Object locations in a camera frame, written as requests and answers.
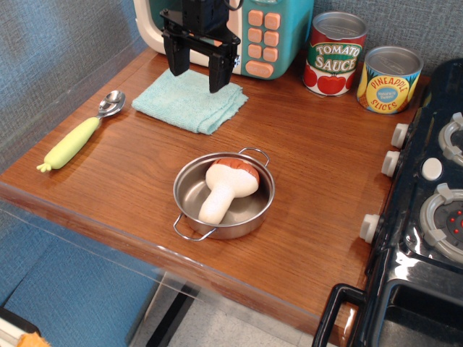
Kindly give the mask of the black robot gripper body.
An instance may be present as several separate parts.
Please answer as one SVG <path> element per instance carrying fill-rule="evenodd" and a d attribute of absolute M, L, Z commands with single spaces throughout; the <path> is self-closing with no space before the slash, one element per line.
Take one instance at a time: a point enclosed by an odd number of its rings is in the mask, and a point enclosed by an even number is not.
<path fill-rule="evenodd" d="M 182 1 L 179 10 L 165 8 L 160 11 L 163 18 L 162 37 L 186 37 L 190 51 L 208 58 L 213 54 L 235 55 L 235 65 L 240 63 L 237 49 L 241 40 L 227 26 L 232 6 L 229 1 Z"/>

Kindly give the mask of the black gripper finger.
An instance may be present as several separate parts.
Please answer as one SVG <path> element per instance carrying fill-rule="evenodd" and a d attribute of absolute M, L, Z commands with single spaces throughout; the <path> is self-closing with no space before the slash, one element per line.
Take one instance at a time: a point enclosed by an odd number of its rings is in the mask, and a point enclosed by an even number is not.
<path fill-rule="evenodd" d="M 190 46 L 186 37 L 164 36 L 163 45 L 169 68 L 174 76 L 179 76 L 190 68 Z"/>
<path fill-rule="evenodd" d="M 235 55 L 221 56 L 213 54 L 209 57 L 209 91 L 217 93 L 228 85 L 235 65 Z"/>

